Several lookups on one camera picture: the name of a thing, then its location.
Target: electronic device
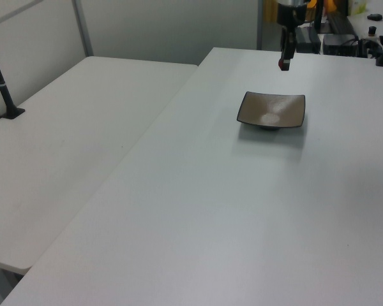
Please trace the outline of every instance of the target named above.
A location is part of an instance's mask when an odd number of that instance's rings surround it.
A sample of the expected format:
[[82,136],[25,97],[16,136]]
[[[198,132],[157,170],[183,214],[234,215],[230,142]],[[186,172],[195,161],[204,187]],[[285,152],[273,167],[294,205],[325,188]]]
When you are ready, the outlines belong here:
[[368,19],[372,21],[381,21],[383,16],[381,14],[370,14],[368,15]]
[[356,56],[357,40],[351,34],[326,34],[322,48],[326,55]]
[[298,27],[296,33],[296,52],[298,53],[320,53],[320,39],[314,27]]
[[348,20],[348,18],[340,11],[332,11],[327,14],[327,20],[331,25],[334,34],[351,34],[356,35],[356,32]]

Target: white wall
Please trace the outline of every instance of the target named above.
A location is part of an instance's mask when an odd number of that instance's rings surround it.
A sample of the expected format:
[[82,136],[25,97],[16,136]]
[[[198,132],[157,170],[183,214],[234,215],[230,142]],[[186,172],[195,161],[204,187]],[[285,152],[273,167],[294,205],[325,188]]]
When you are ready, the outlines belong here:
[[259,0],[77,2],[97,56],[200,64],[213,47],[257,47]]
[[44,0],[0,23],[0,68],[16,105],[84,57],[71,0]]

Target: orange object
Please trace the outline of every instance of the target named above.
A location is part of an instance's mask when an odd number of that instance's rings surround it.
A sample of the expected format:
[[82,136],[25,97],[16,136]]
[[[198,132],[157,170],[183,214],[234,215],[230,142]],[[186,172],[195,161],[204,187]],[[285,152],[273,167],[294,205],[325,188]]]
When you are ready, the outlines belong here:
[[314,8],[317,5],[317,0],[311,0],[308,3],[308,8]]
[[336,11],[336,5],[334,4],[333,0],[325,0],[324,5],[327,13],[331,11]]

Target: white surface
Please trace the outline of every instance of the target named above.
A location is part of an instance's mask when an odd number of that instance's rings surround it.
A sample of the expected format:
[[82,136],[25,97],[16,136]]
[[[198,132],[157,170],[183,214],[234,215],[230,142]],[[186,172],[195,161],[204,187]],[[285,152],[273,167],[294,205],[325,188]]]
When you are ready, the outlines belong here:
[[257,47],[259,0],[79,1],[97,56],[200,64],[213,47]]
[[89,57],[0,120],[0,267],[37,261],[195,69]]
[[[10,305],[383,305],[383,68],[214,49]],[[305,94],[304,126],[236,121]]]
[[383,20],[368,20],[367,16],[370,14],[381,14],[383,16],[383,0],[368,0],[366,12],[348,17],[359,37],[367,36],[370,26],[377,28],[377,36],[383,35]]
[[44,0],[0,23],[0,68],[16,105],[84,57],[71,1]]

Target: tabletop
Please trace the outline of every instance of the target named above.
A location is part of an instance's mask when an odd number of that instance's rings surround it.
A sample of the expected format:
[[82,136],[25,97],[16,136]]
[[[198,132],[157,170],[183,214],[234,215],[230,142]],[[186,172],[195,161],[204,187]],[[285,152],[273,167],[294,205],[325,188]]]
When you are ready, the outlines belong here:
[[[3,306],[383,305],[383,68],[215,48]],[[304,94],[301,128],[236,121]]]
[[368,0],[366,12],[348,16],[350,23],[360,38],[367,37],[370,26],[377,28],[377,36],[383,36],[383,19],[381,21],[368,20],[367,16],[370,14],[381,14],[383,16],[383,0]]
[[37,261],[196,68],[88,57],[0,120],[0,268]]

